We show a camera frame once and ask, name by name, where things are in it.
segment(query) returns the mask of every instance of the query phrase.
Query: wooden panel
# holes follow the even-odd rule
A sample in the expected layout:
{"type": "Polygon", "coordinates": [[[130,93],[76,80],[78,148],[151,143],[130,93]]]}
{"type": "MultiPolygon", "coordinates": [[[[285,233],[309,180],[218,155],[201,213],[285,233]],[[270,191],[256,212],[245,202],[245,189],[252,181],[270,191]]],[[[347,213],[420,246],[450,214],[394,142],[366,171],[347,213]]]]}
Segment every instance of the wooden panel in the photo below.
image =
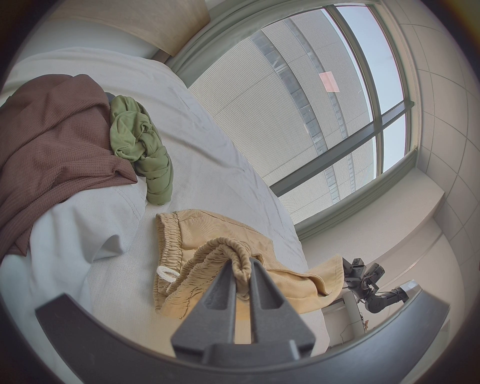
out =
{"type": "Polygon", "coordinates": [[[51,18],[110,25],[172,56],[210,21],[204,0],[66,0],[51,18]]]}

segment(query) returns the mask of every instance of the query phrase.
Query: clothing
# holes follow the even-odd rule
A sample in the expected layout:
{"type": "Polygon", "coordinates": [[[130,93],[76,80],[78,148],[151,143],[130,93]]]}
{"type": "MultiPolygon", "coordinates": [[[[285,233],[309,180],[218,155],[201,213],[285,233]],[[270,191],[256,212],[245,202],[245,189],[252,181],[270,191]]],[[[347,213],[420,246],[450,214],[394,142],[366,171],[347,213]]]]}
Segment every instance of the clothing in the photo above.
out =
{"type": "Polygon", "coordinates": [[[110,145],[113,153],[130,161],[146,177],[147,200],[162,205],[172,197],[173,167],[167,149],[148,112],[128,96],[110,103],[110,145]]]}
{"type": "Polygon", "coordinates": [[[255,229],[227,217],[201,210],[185,210],[156,216],[160,272],[156,274],[154,298],[157,312],[183,318],[200,300],[226,260],[232,260],[237,281],[237,320],[249,318],[248,282],[250,257],[259,260],[272,280],[298,313],[329,305],[343,287],[340,256],[310,269],[293,272],[275,257],[270,239],[255,229]]]}
{"type": "Polygon", "coordinates": [[[85,74],[37,77],[0,107],[0,261],[7,251],[26,255],[33,223],[55,204],[137,182],[110,150],[109,112],[85,74]]]}

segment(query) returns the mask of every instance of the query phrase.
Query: white bedsheet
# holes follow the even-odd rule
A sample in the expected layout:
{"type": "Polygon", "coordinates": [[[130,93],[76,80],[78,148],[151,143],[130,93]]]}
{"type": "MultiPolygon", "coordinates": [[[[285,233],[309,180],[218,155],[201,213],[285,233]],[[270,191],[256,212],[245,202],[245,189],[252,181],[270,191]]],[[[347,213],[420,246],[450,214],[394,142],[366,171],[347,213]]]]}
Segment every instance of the white bedsheet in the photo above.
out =
{"type": "MultiPolygon", "coordinates": [[[[169,337],[178,322],[160,319],[153,306],[158,261],[154,219],[160,212],[198,208],[231,217],[271,238],[285,266],[297,272],[308,269],[285,207],[168,67],[100,49],[43,53],[14,67],[0,103],[20,85],[47,73],[86,73],[106,92],[135,98],[148,110],[172,159],[172,201],[161,207],[147,204],[135,236],[132,222],[130,249],[119,257],[96,260],[90,268],[91,311],[96,318],[145,347],[172,354],[169,337]]],[[[322,353],[329,338],[321,311],[313,315],[306,317],[317,335],[315,353],[322,353]]]]}

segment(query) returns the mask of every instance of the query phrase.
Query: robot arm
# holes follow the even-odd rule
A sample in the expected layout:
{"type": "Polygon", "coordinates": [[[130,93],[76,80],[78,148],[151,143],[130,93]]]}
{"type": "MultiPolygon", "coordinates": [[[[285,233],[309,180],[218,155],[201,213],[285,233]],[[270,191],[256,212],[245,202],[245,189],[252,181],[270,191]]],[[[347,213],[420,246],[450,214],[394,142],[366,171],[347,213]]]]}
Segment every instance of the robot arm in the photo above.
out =
{"type": "Polygon", "coordinates": [[[366,266],[363,260],[354,259],[350,264],[343,259],[344,280],[348,289],[353,291],[358,299],[365,302],[365,308],[371,313],[378,313],[385,307],[395,304],[399,301],[407,301],[407,293],[400,287],[390,292],[376,295],[378,287],[377,281],[383,276],[385,270],[377,263],[374,263],[365,273],[366,266]]]}

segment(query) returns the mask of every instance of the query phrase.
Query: green garment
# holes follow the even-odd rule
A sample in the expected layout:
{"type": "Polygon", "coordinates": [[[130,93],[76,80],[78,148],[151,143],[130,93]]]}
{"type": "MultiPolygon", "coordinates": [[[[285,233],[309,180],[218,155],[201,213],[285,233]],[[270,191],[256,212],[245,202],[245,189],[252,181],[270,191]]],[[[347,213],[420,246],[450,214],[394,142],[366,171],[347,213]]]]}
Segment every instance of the green garment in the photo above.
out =
{"type": "Polygon", "coordinates": [[[172,197],[173,167],[148,112],[133,98],[118,95],[110,103],[110,145],[147,181],[147,200],[162,205],[172,197]]]}

